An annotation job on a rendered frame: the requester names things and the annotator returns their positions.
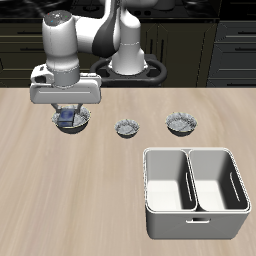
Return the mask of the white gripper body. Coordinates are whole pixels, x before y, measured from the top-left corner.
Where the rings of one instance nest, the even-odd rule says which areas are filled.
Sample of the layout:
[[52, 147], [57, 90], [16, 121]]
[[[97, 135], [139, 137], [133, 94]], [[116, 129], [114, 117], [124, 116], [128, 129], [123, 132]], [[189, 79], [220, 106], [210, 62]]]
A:
[[30, 99], [34, 104], [96, 104], [101, 101], [101, 77], [96, 73], [81, 73], [80, 80], [67, 87], [32, 83]]

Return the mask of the blue cream cheese box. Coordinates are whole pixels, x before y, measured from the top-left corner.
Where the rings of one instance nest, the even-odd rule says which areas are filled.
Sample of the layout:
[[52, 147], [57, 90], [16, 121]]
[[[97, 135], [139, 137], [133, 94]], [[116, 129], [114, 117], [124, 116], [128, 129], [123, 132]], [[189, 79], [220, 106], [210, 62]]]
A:
[[72, 127], [75, 116], [74, 109], [63, 108], [60, 112], [57, 124], [60, 127]]

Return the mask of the large grey fluted bowl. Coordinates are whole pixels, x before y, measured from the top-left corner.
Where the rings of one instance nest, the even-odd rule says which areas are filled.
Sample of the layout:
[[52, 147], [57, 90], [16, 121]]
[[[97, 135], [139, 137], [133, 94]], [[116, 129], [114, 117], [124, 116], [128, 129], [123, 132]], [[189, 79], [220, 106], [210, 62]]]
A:
[[[76, 106], [77, 105], [66, 105], [66, 106], [61, 106], [61, 107], [62, 107], [62, 109], [66, 108], [66, 109], [74, 109], [75, 110]], [[52, 115], [52, 122], [56, 125], [56, 127], [60, 131], [62, 131], [64, 133], [68, 133], [68, 134], [77, 134], [77, 133], [81, 132], [87, 126], [87, 124], [91, 118], [91, 112], [87, 108], [82, 106], [80, 109], [80, 114], [75, 114], [75, 116], [74, 116], [74, 121], [73, 121], [72, 127], [60, 127], [57, 124], [59, 115], [60, 115], [60, 113], [54, 112], [54, 114]]]

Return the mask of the small grey fluted bowl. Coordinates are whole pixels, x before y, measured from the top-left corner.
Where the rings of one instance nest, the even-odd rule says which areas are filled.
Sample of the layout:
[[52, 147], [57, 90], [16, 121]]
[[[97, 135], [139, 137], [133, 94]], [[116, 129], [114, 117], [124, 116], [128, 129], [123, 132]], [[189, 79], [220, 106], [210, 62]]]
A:
[[122, 119], [114, 125], [116, 133], [122, 138], [131, 138], [137, 134], [140, 125], [132, 119]]

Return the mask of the medium grey fluted bowl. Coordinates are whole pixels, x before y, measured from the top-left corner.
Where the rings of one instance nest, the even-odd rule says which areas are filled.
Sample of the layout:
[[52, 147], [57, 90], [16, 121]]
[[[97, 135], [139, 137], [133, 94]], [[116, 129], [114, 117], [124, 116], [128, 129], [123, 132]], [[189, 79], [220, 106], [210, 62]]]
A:
[[173, 112], [166, 117], [165, 124], [172, 134], [184, 137], [195, 130], [197, 120], [188, 113]]

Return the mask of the dark kitchen cupboards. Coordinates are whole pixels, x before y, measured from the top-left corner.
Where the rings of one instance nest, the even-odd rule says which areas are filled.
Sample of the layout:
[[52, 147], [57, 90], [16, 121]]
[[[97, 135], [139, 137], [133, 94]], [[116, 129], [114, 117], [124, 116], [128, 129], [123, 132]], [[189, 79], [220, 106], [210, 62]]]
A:
[[[28, 87], [32, 69], [46, 61], [42, 18], [53, 10], [101, 18], [105, 0], [0, 0], [0, 87]], [[208, 0], [121, 0], [141, 22], [141, 48], [167, 68], [165, 87], [203, 87], [216, 25]]]

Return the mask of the white two-bin basket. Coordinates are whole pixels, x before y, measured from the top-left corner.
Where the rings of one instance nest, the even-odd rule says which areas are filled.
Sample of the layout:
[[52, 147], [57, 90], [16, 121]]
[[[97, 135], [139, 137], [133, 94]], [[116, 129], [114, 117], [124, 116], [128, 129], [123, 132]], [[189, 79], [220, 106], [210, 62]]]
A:
[[143, 168], [152, 239], [232, 239], [251, 211], [226, 148], [147, 148]]

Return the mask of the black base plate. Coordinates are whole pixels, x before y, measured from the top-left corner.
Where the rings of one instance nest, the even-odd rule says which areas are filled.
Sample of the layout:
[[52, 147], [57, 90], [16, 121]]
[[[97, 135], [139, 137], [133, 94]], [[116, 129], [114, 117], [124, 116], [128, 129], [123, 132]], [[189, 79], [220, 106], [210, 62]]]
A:
[[166, 67], [157, 60], [154, 54], [145, 54], [147, 67], [139, 74], [121, 75], [110, 67], [110, 58], [100, 58], [91, 68], [91, 73], [101, 76], [102, 87], [108, 88], [146, 88], [160, 87], [167, 77]]

